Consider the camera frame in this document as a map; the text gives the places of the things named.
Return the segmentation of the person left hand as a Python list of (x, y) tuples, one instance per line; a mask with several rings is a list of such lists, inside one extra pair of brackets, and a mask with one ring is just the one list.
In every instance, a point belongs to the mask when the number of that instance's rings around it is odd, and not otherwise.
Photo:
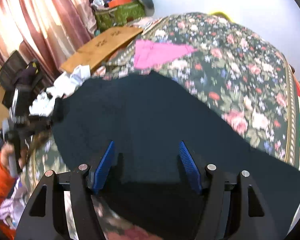
[[(9, 143), (5, 143), (1, 148), (1, 154), (0, 154), (0, 161), (4, 168), (6, 168), (8, 171), (10, 170), (10, 161), (9, 157), (14, 153), (14, 146)], [(24, 168), (26, 164), (26, 158), (27, 158), (27, 147), (22, 148), (20, 150), (21, 157), (19, 158), (19, 166), (21, 169)]]

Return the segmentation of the orange sleeve left forearm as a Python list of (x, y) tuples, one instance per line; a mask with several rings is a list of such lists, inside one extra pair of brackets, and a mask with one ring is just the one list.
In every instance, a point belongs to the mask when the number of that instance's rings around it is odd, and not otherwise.
[[(0, 150), (0, 206), (10, 192), (15, 179), (11, 177), (8, 171), (8, 156), (13, 152), (13, 149), (5, 145)], [(15, 230), (10, 229), (4, 222), (0, 221), (0, 234), (3, 234), (6, 239), (14, 239)]]

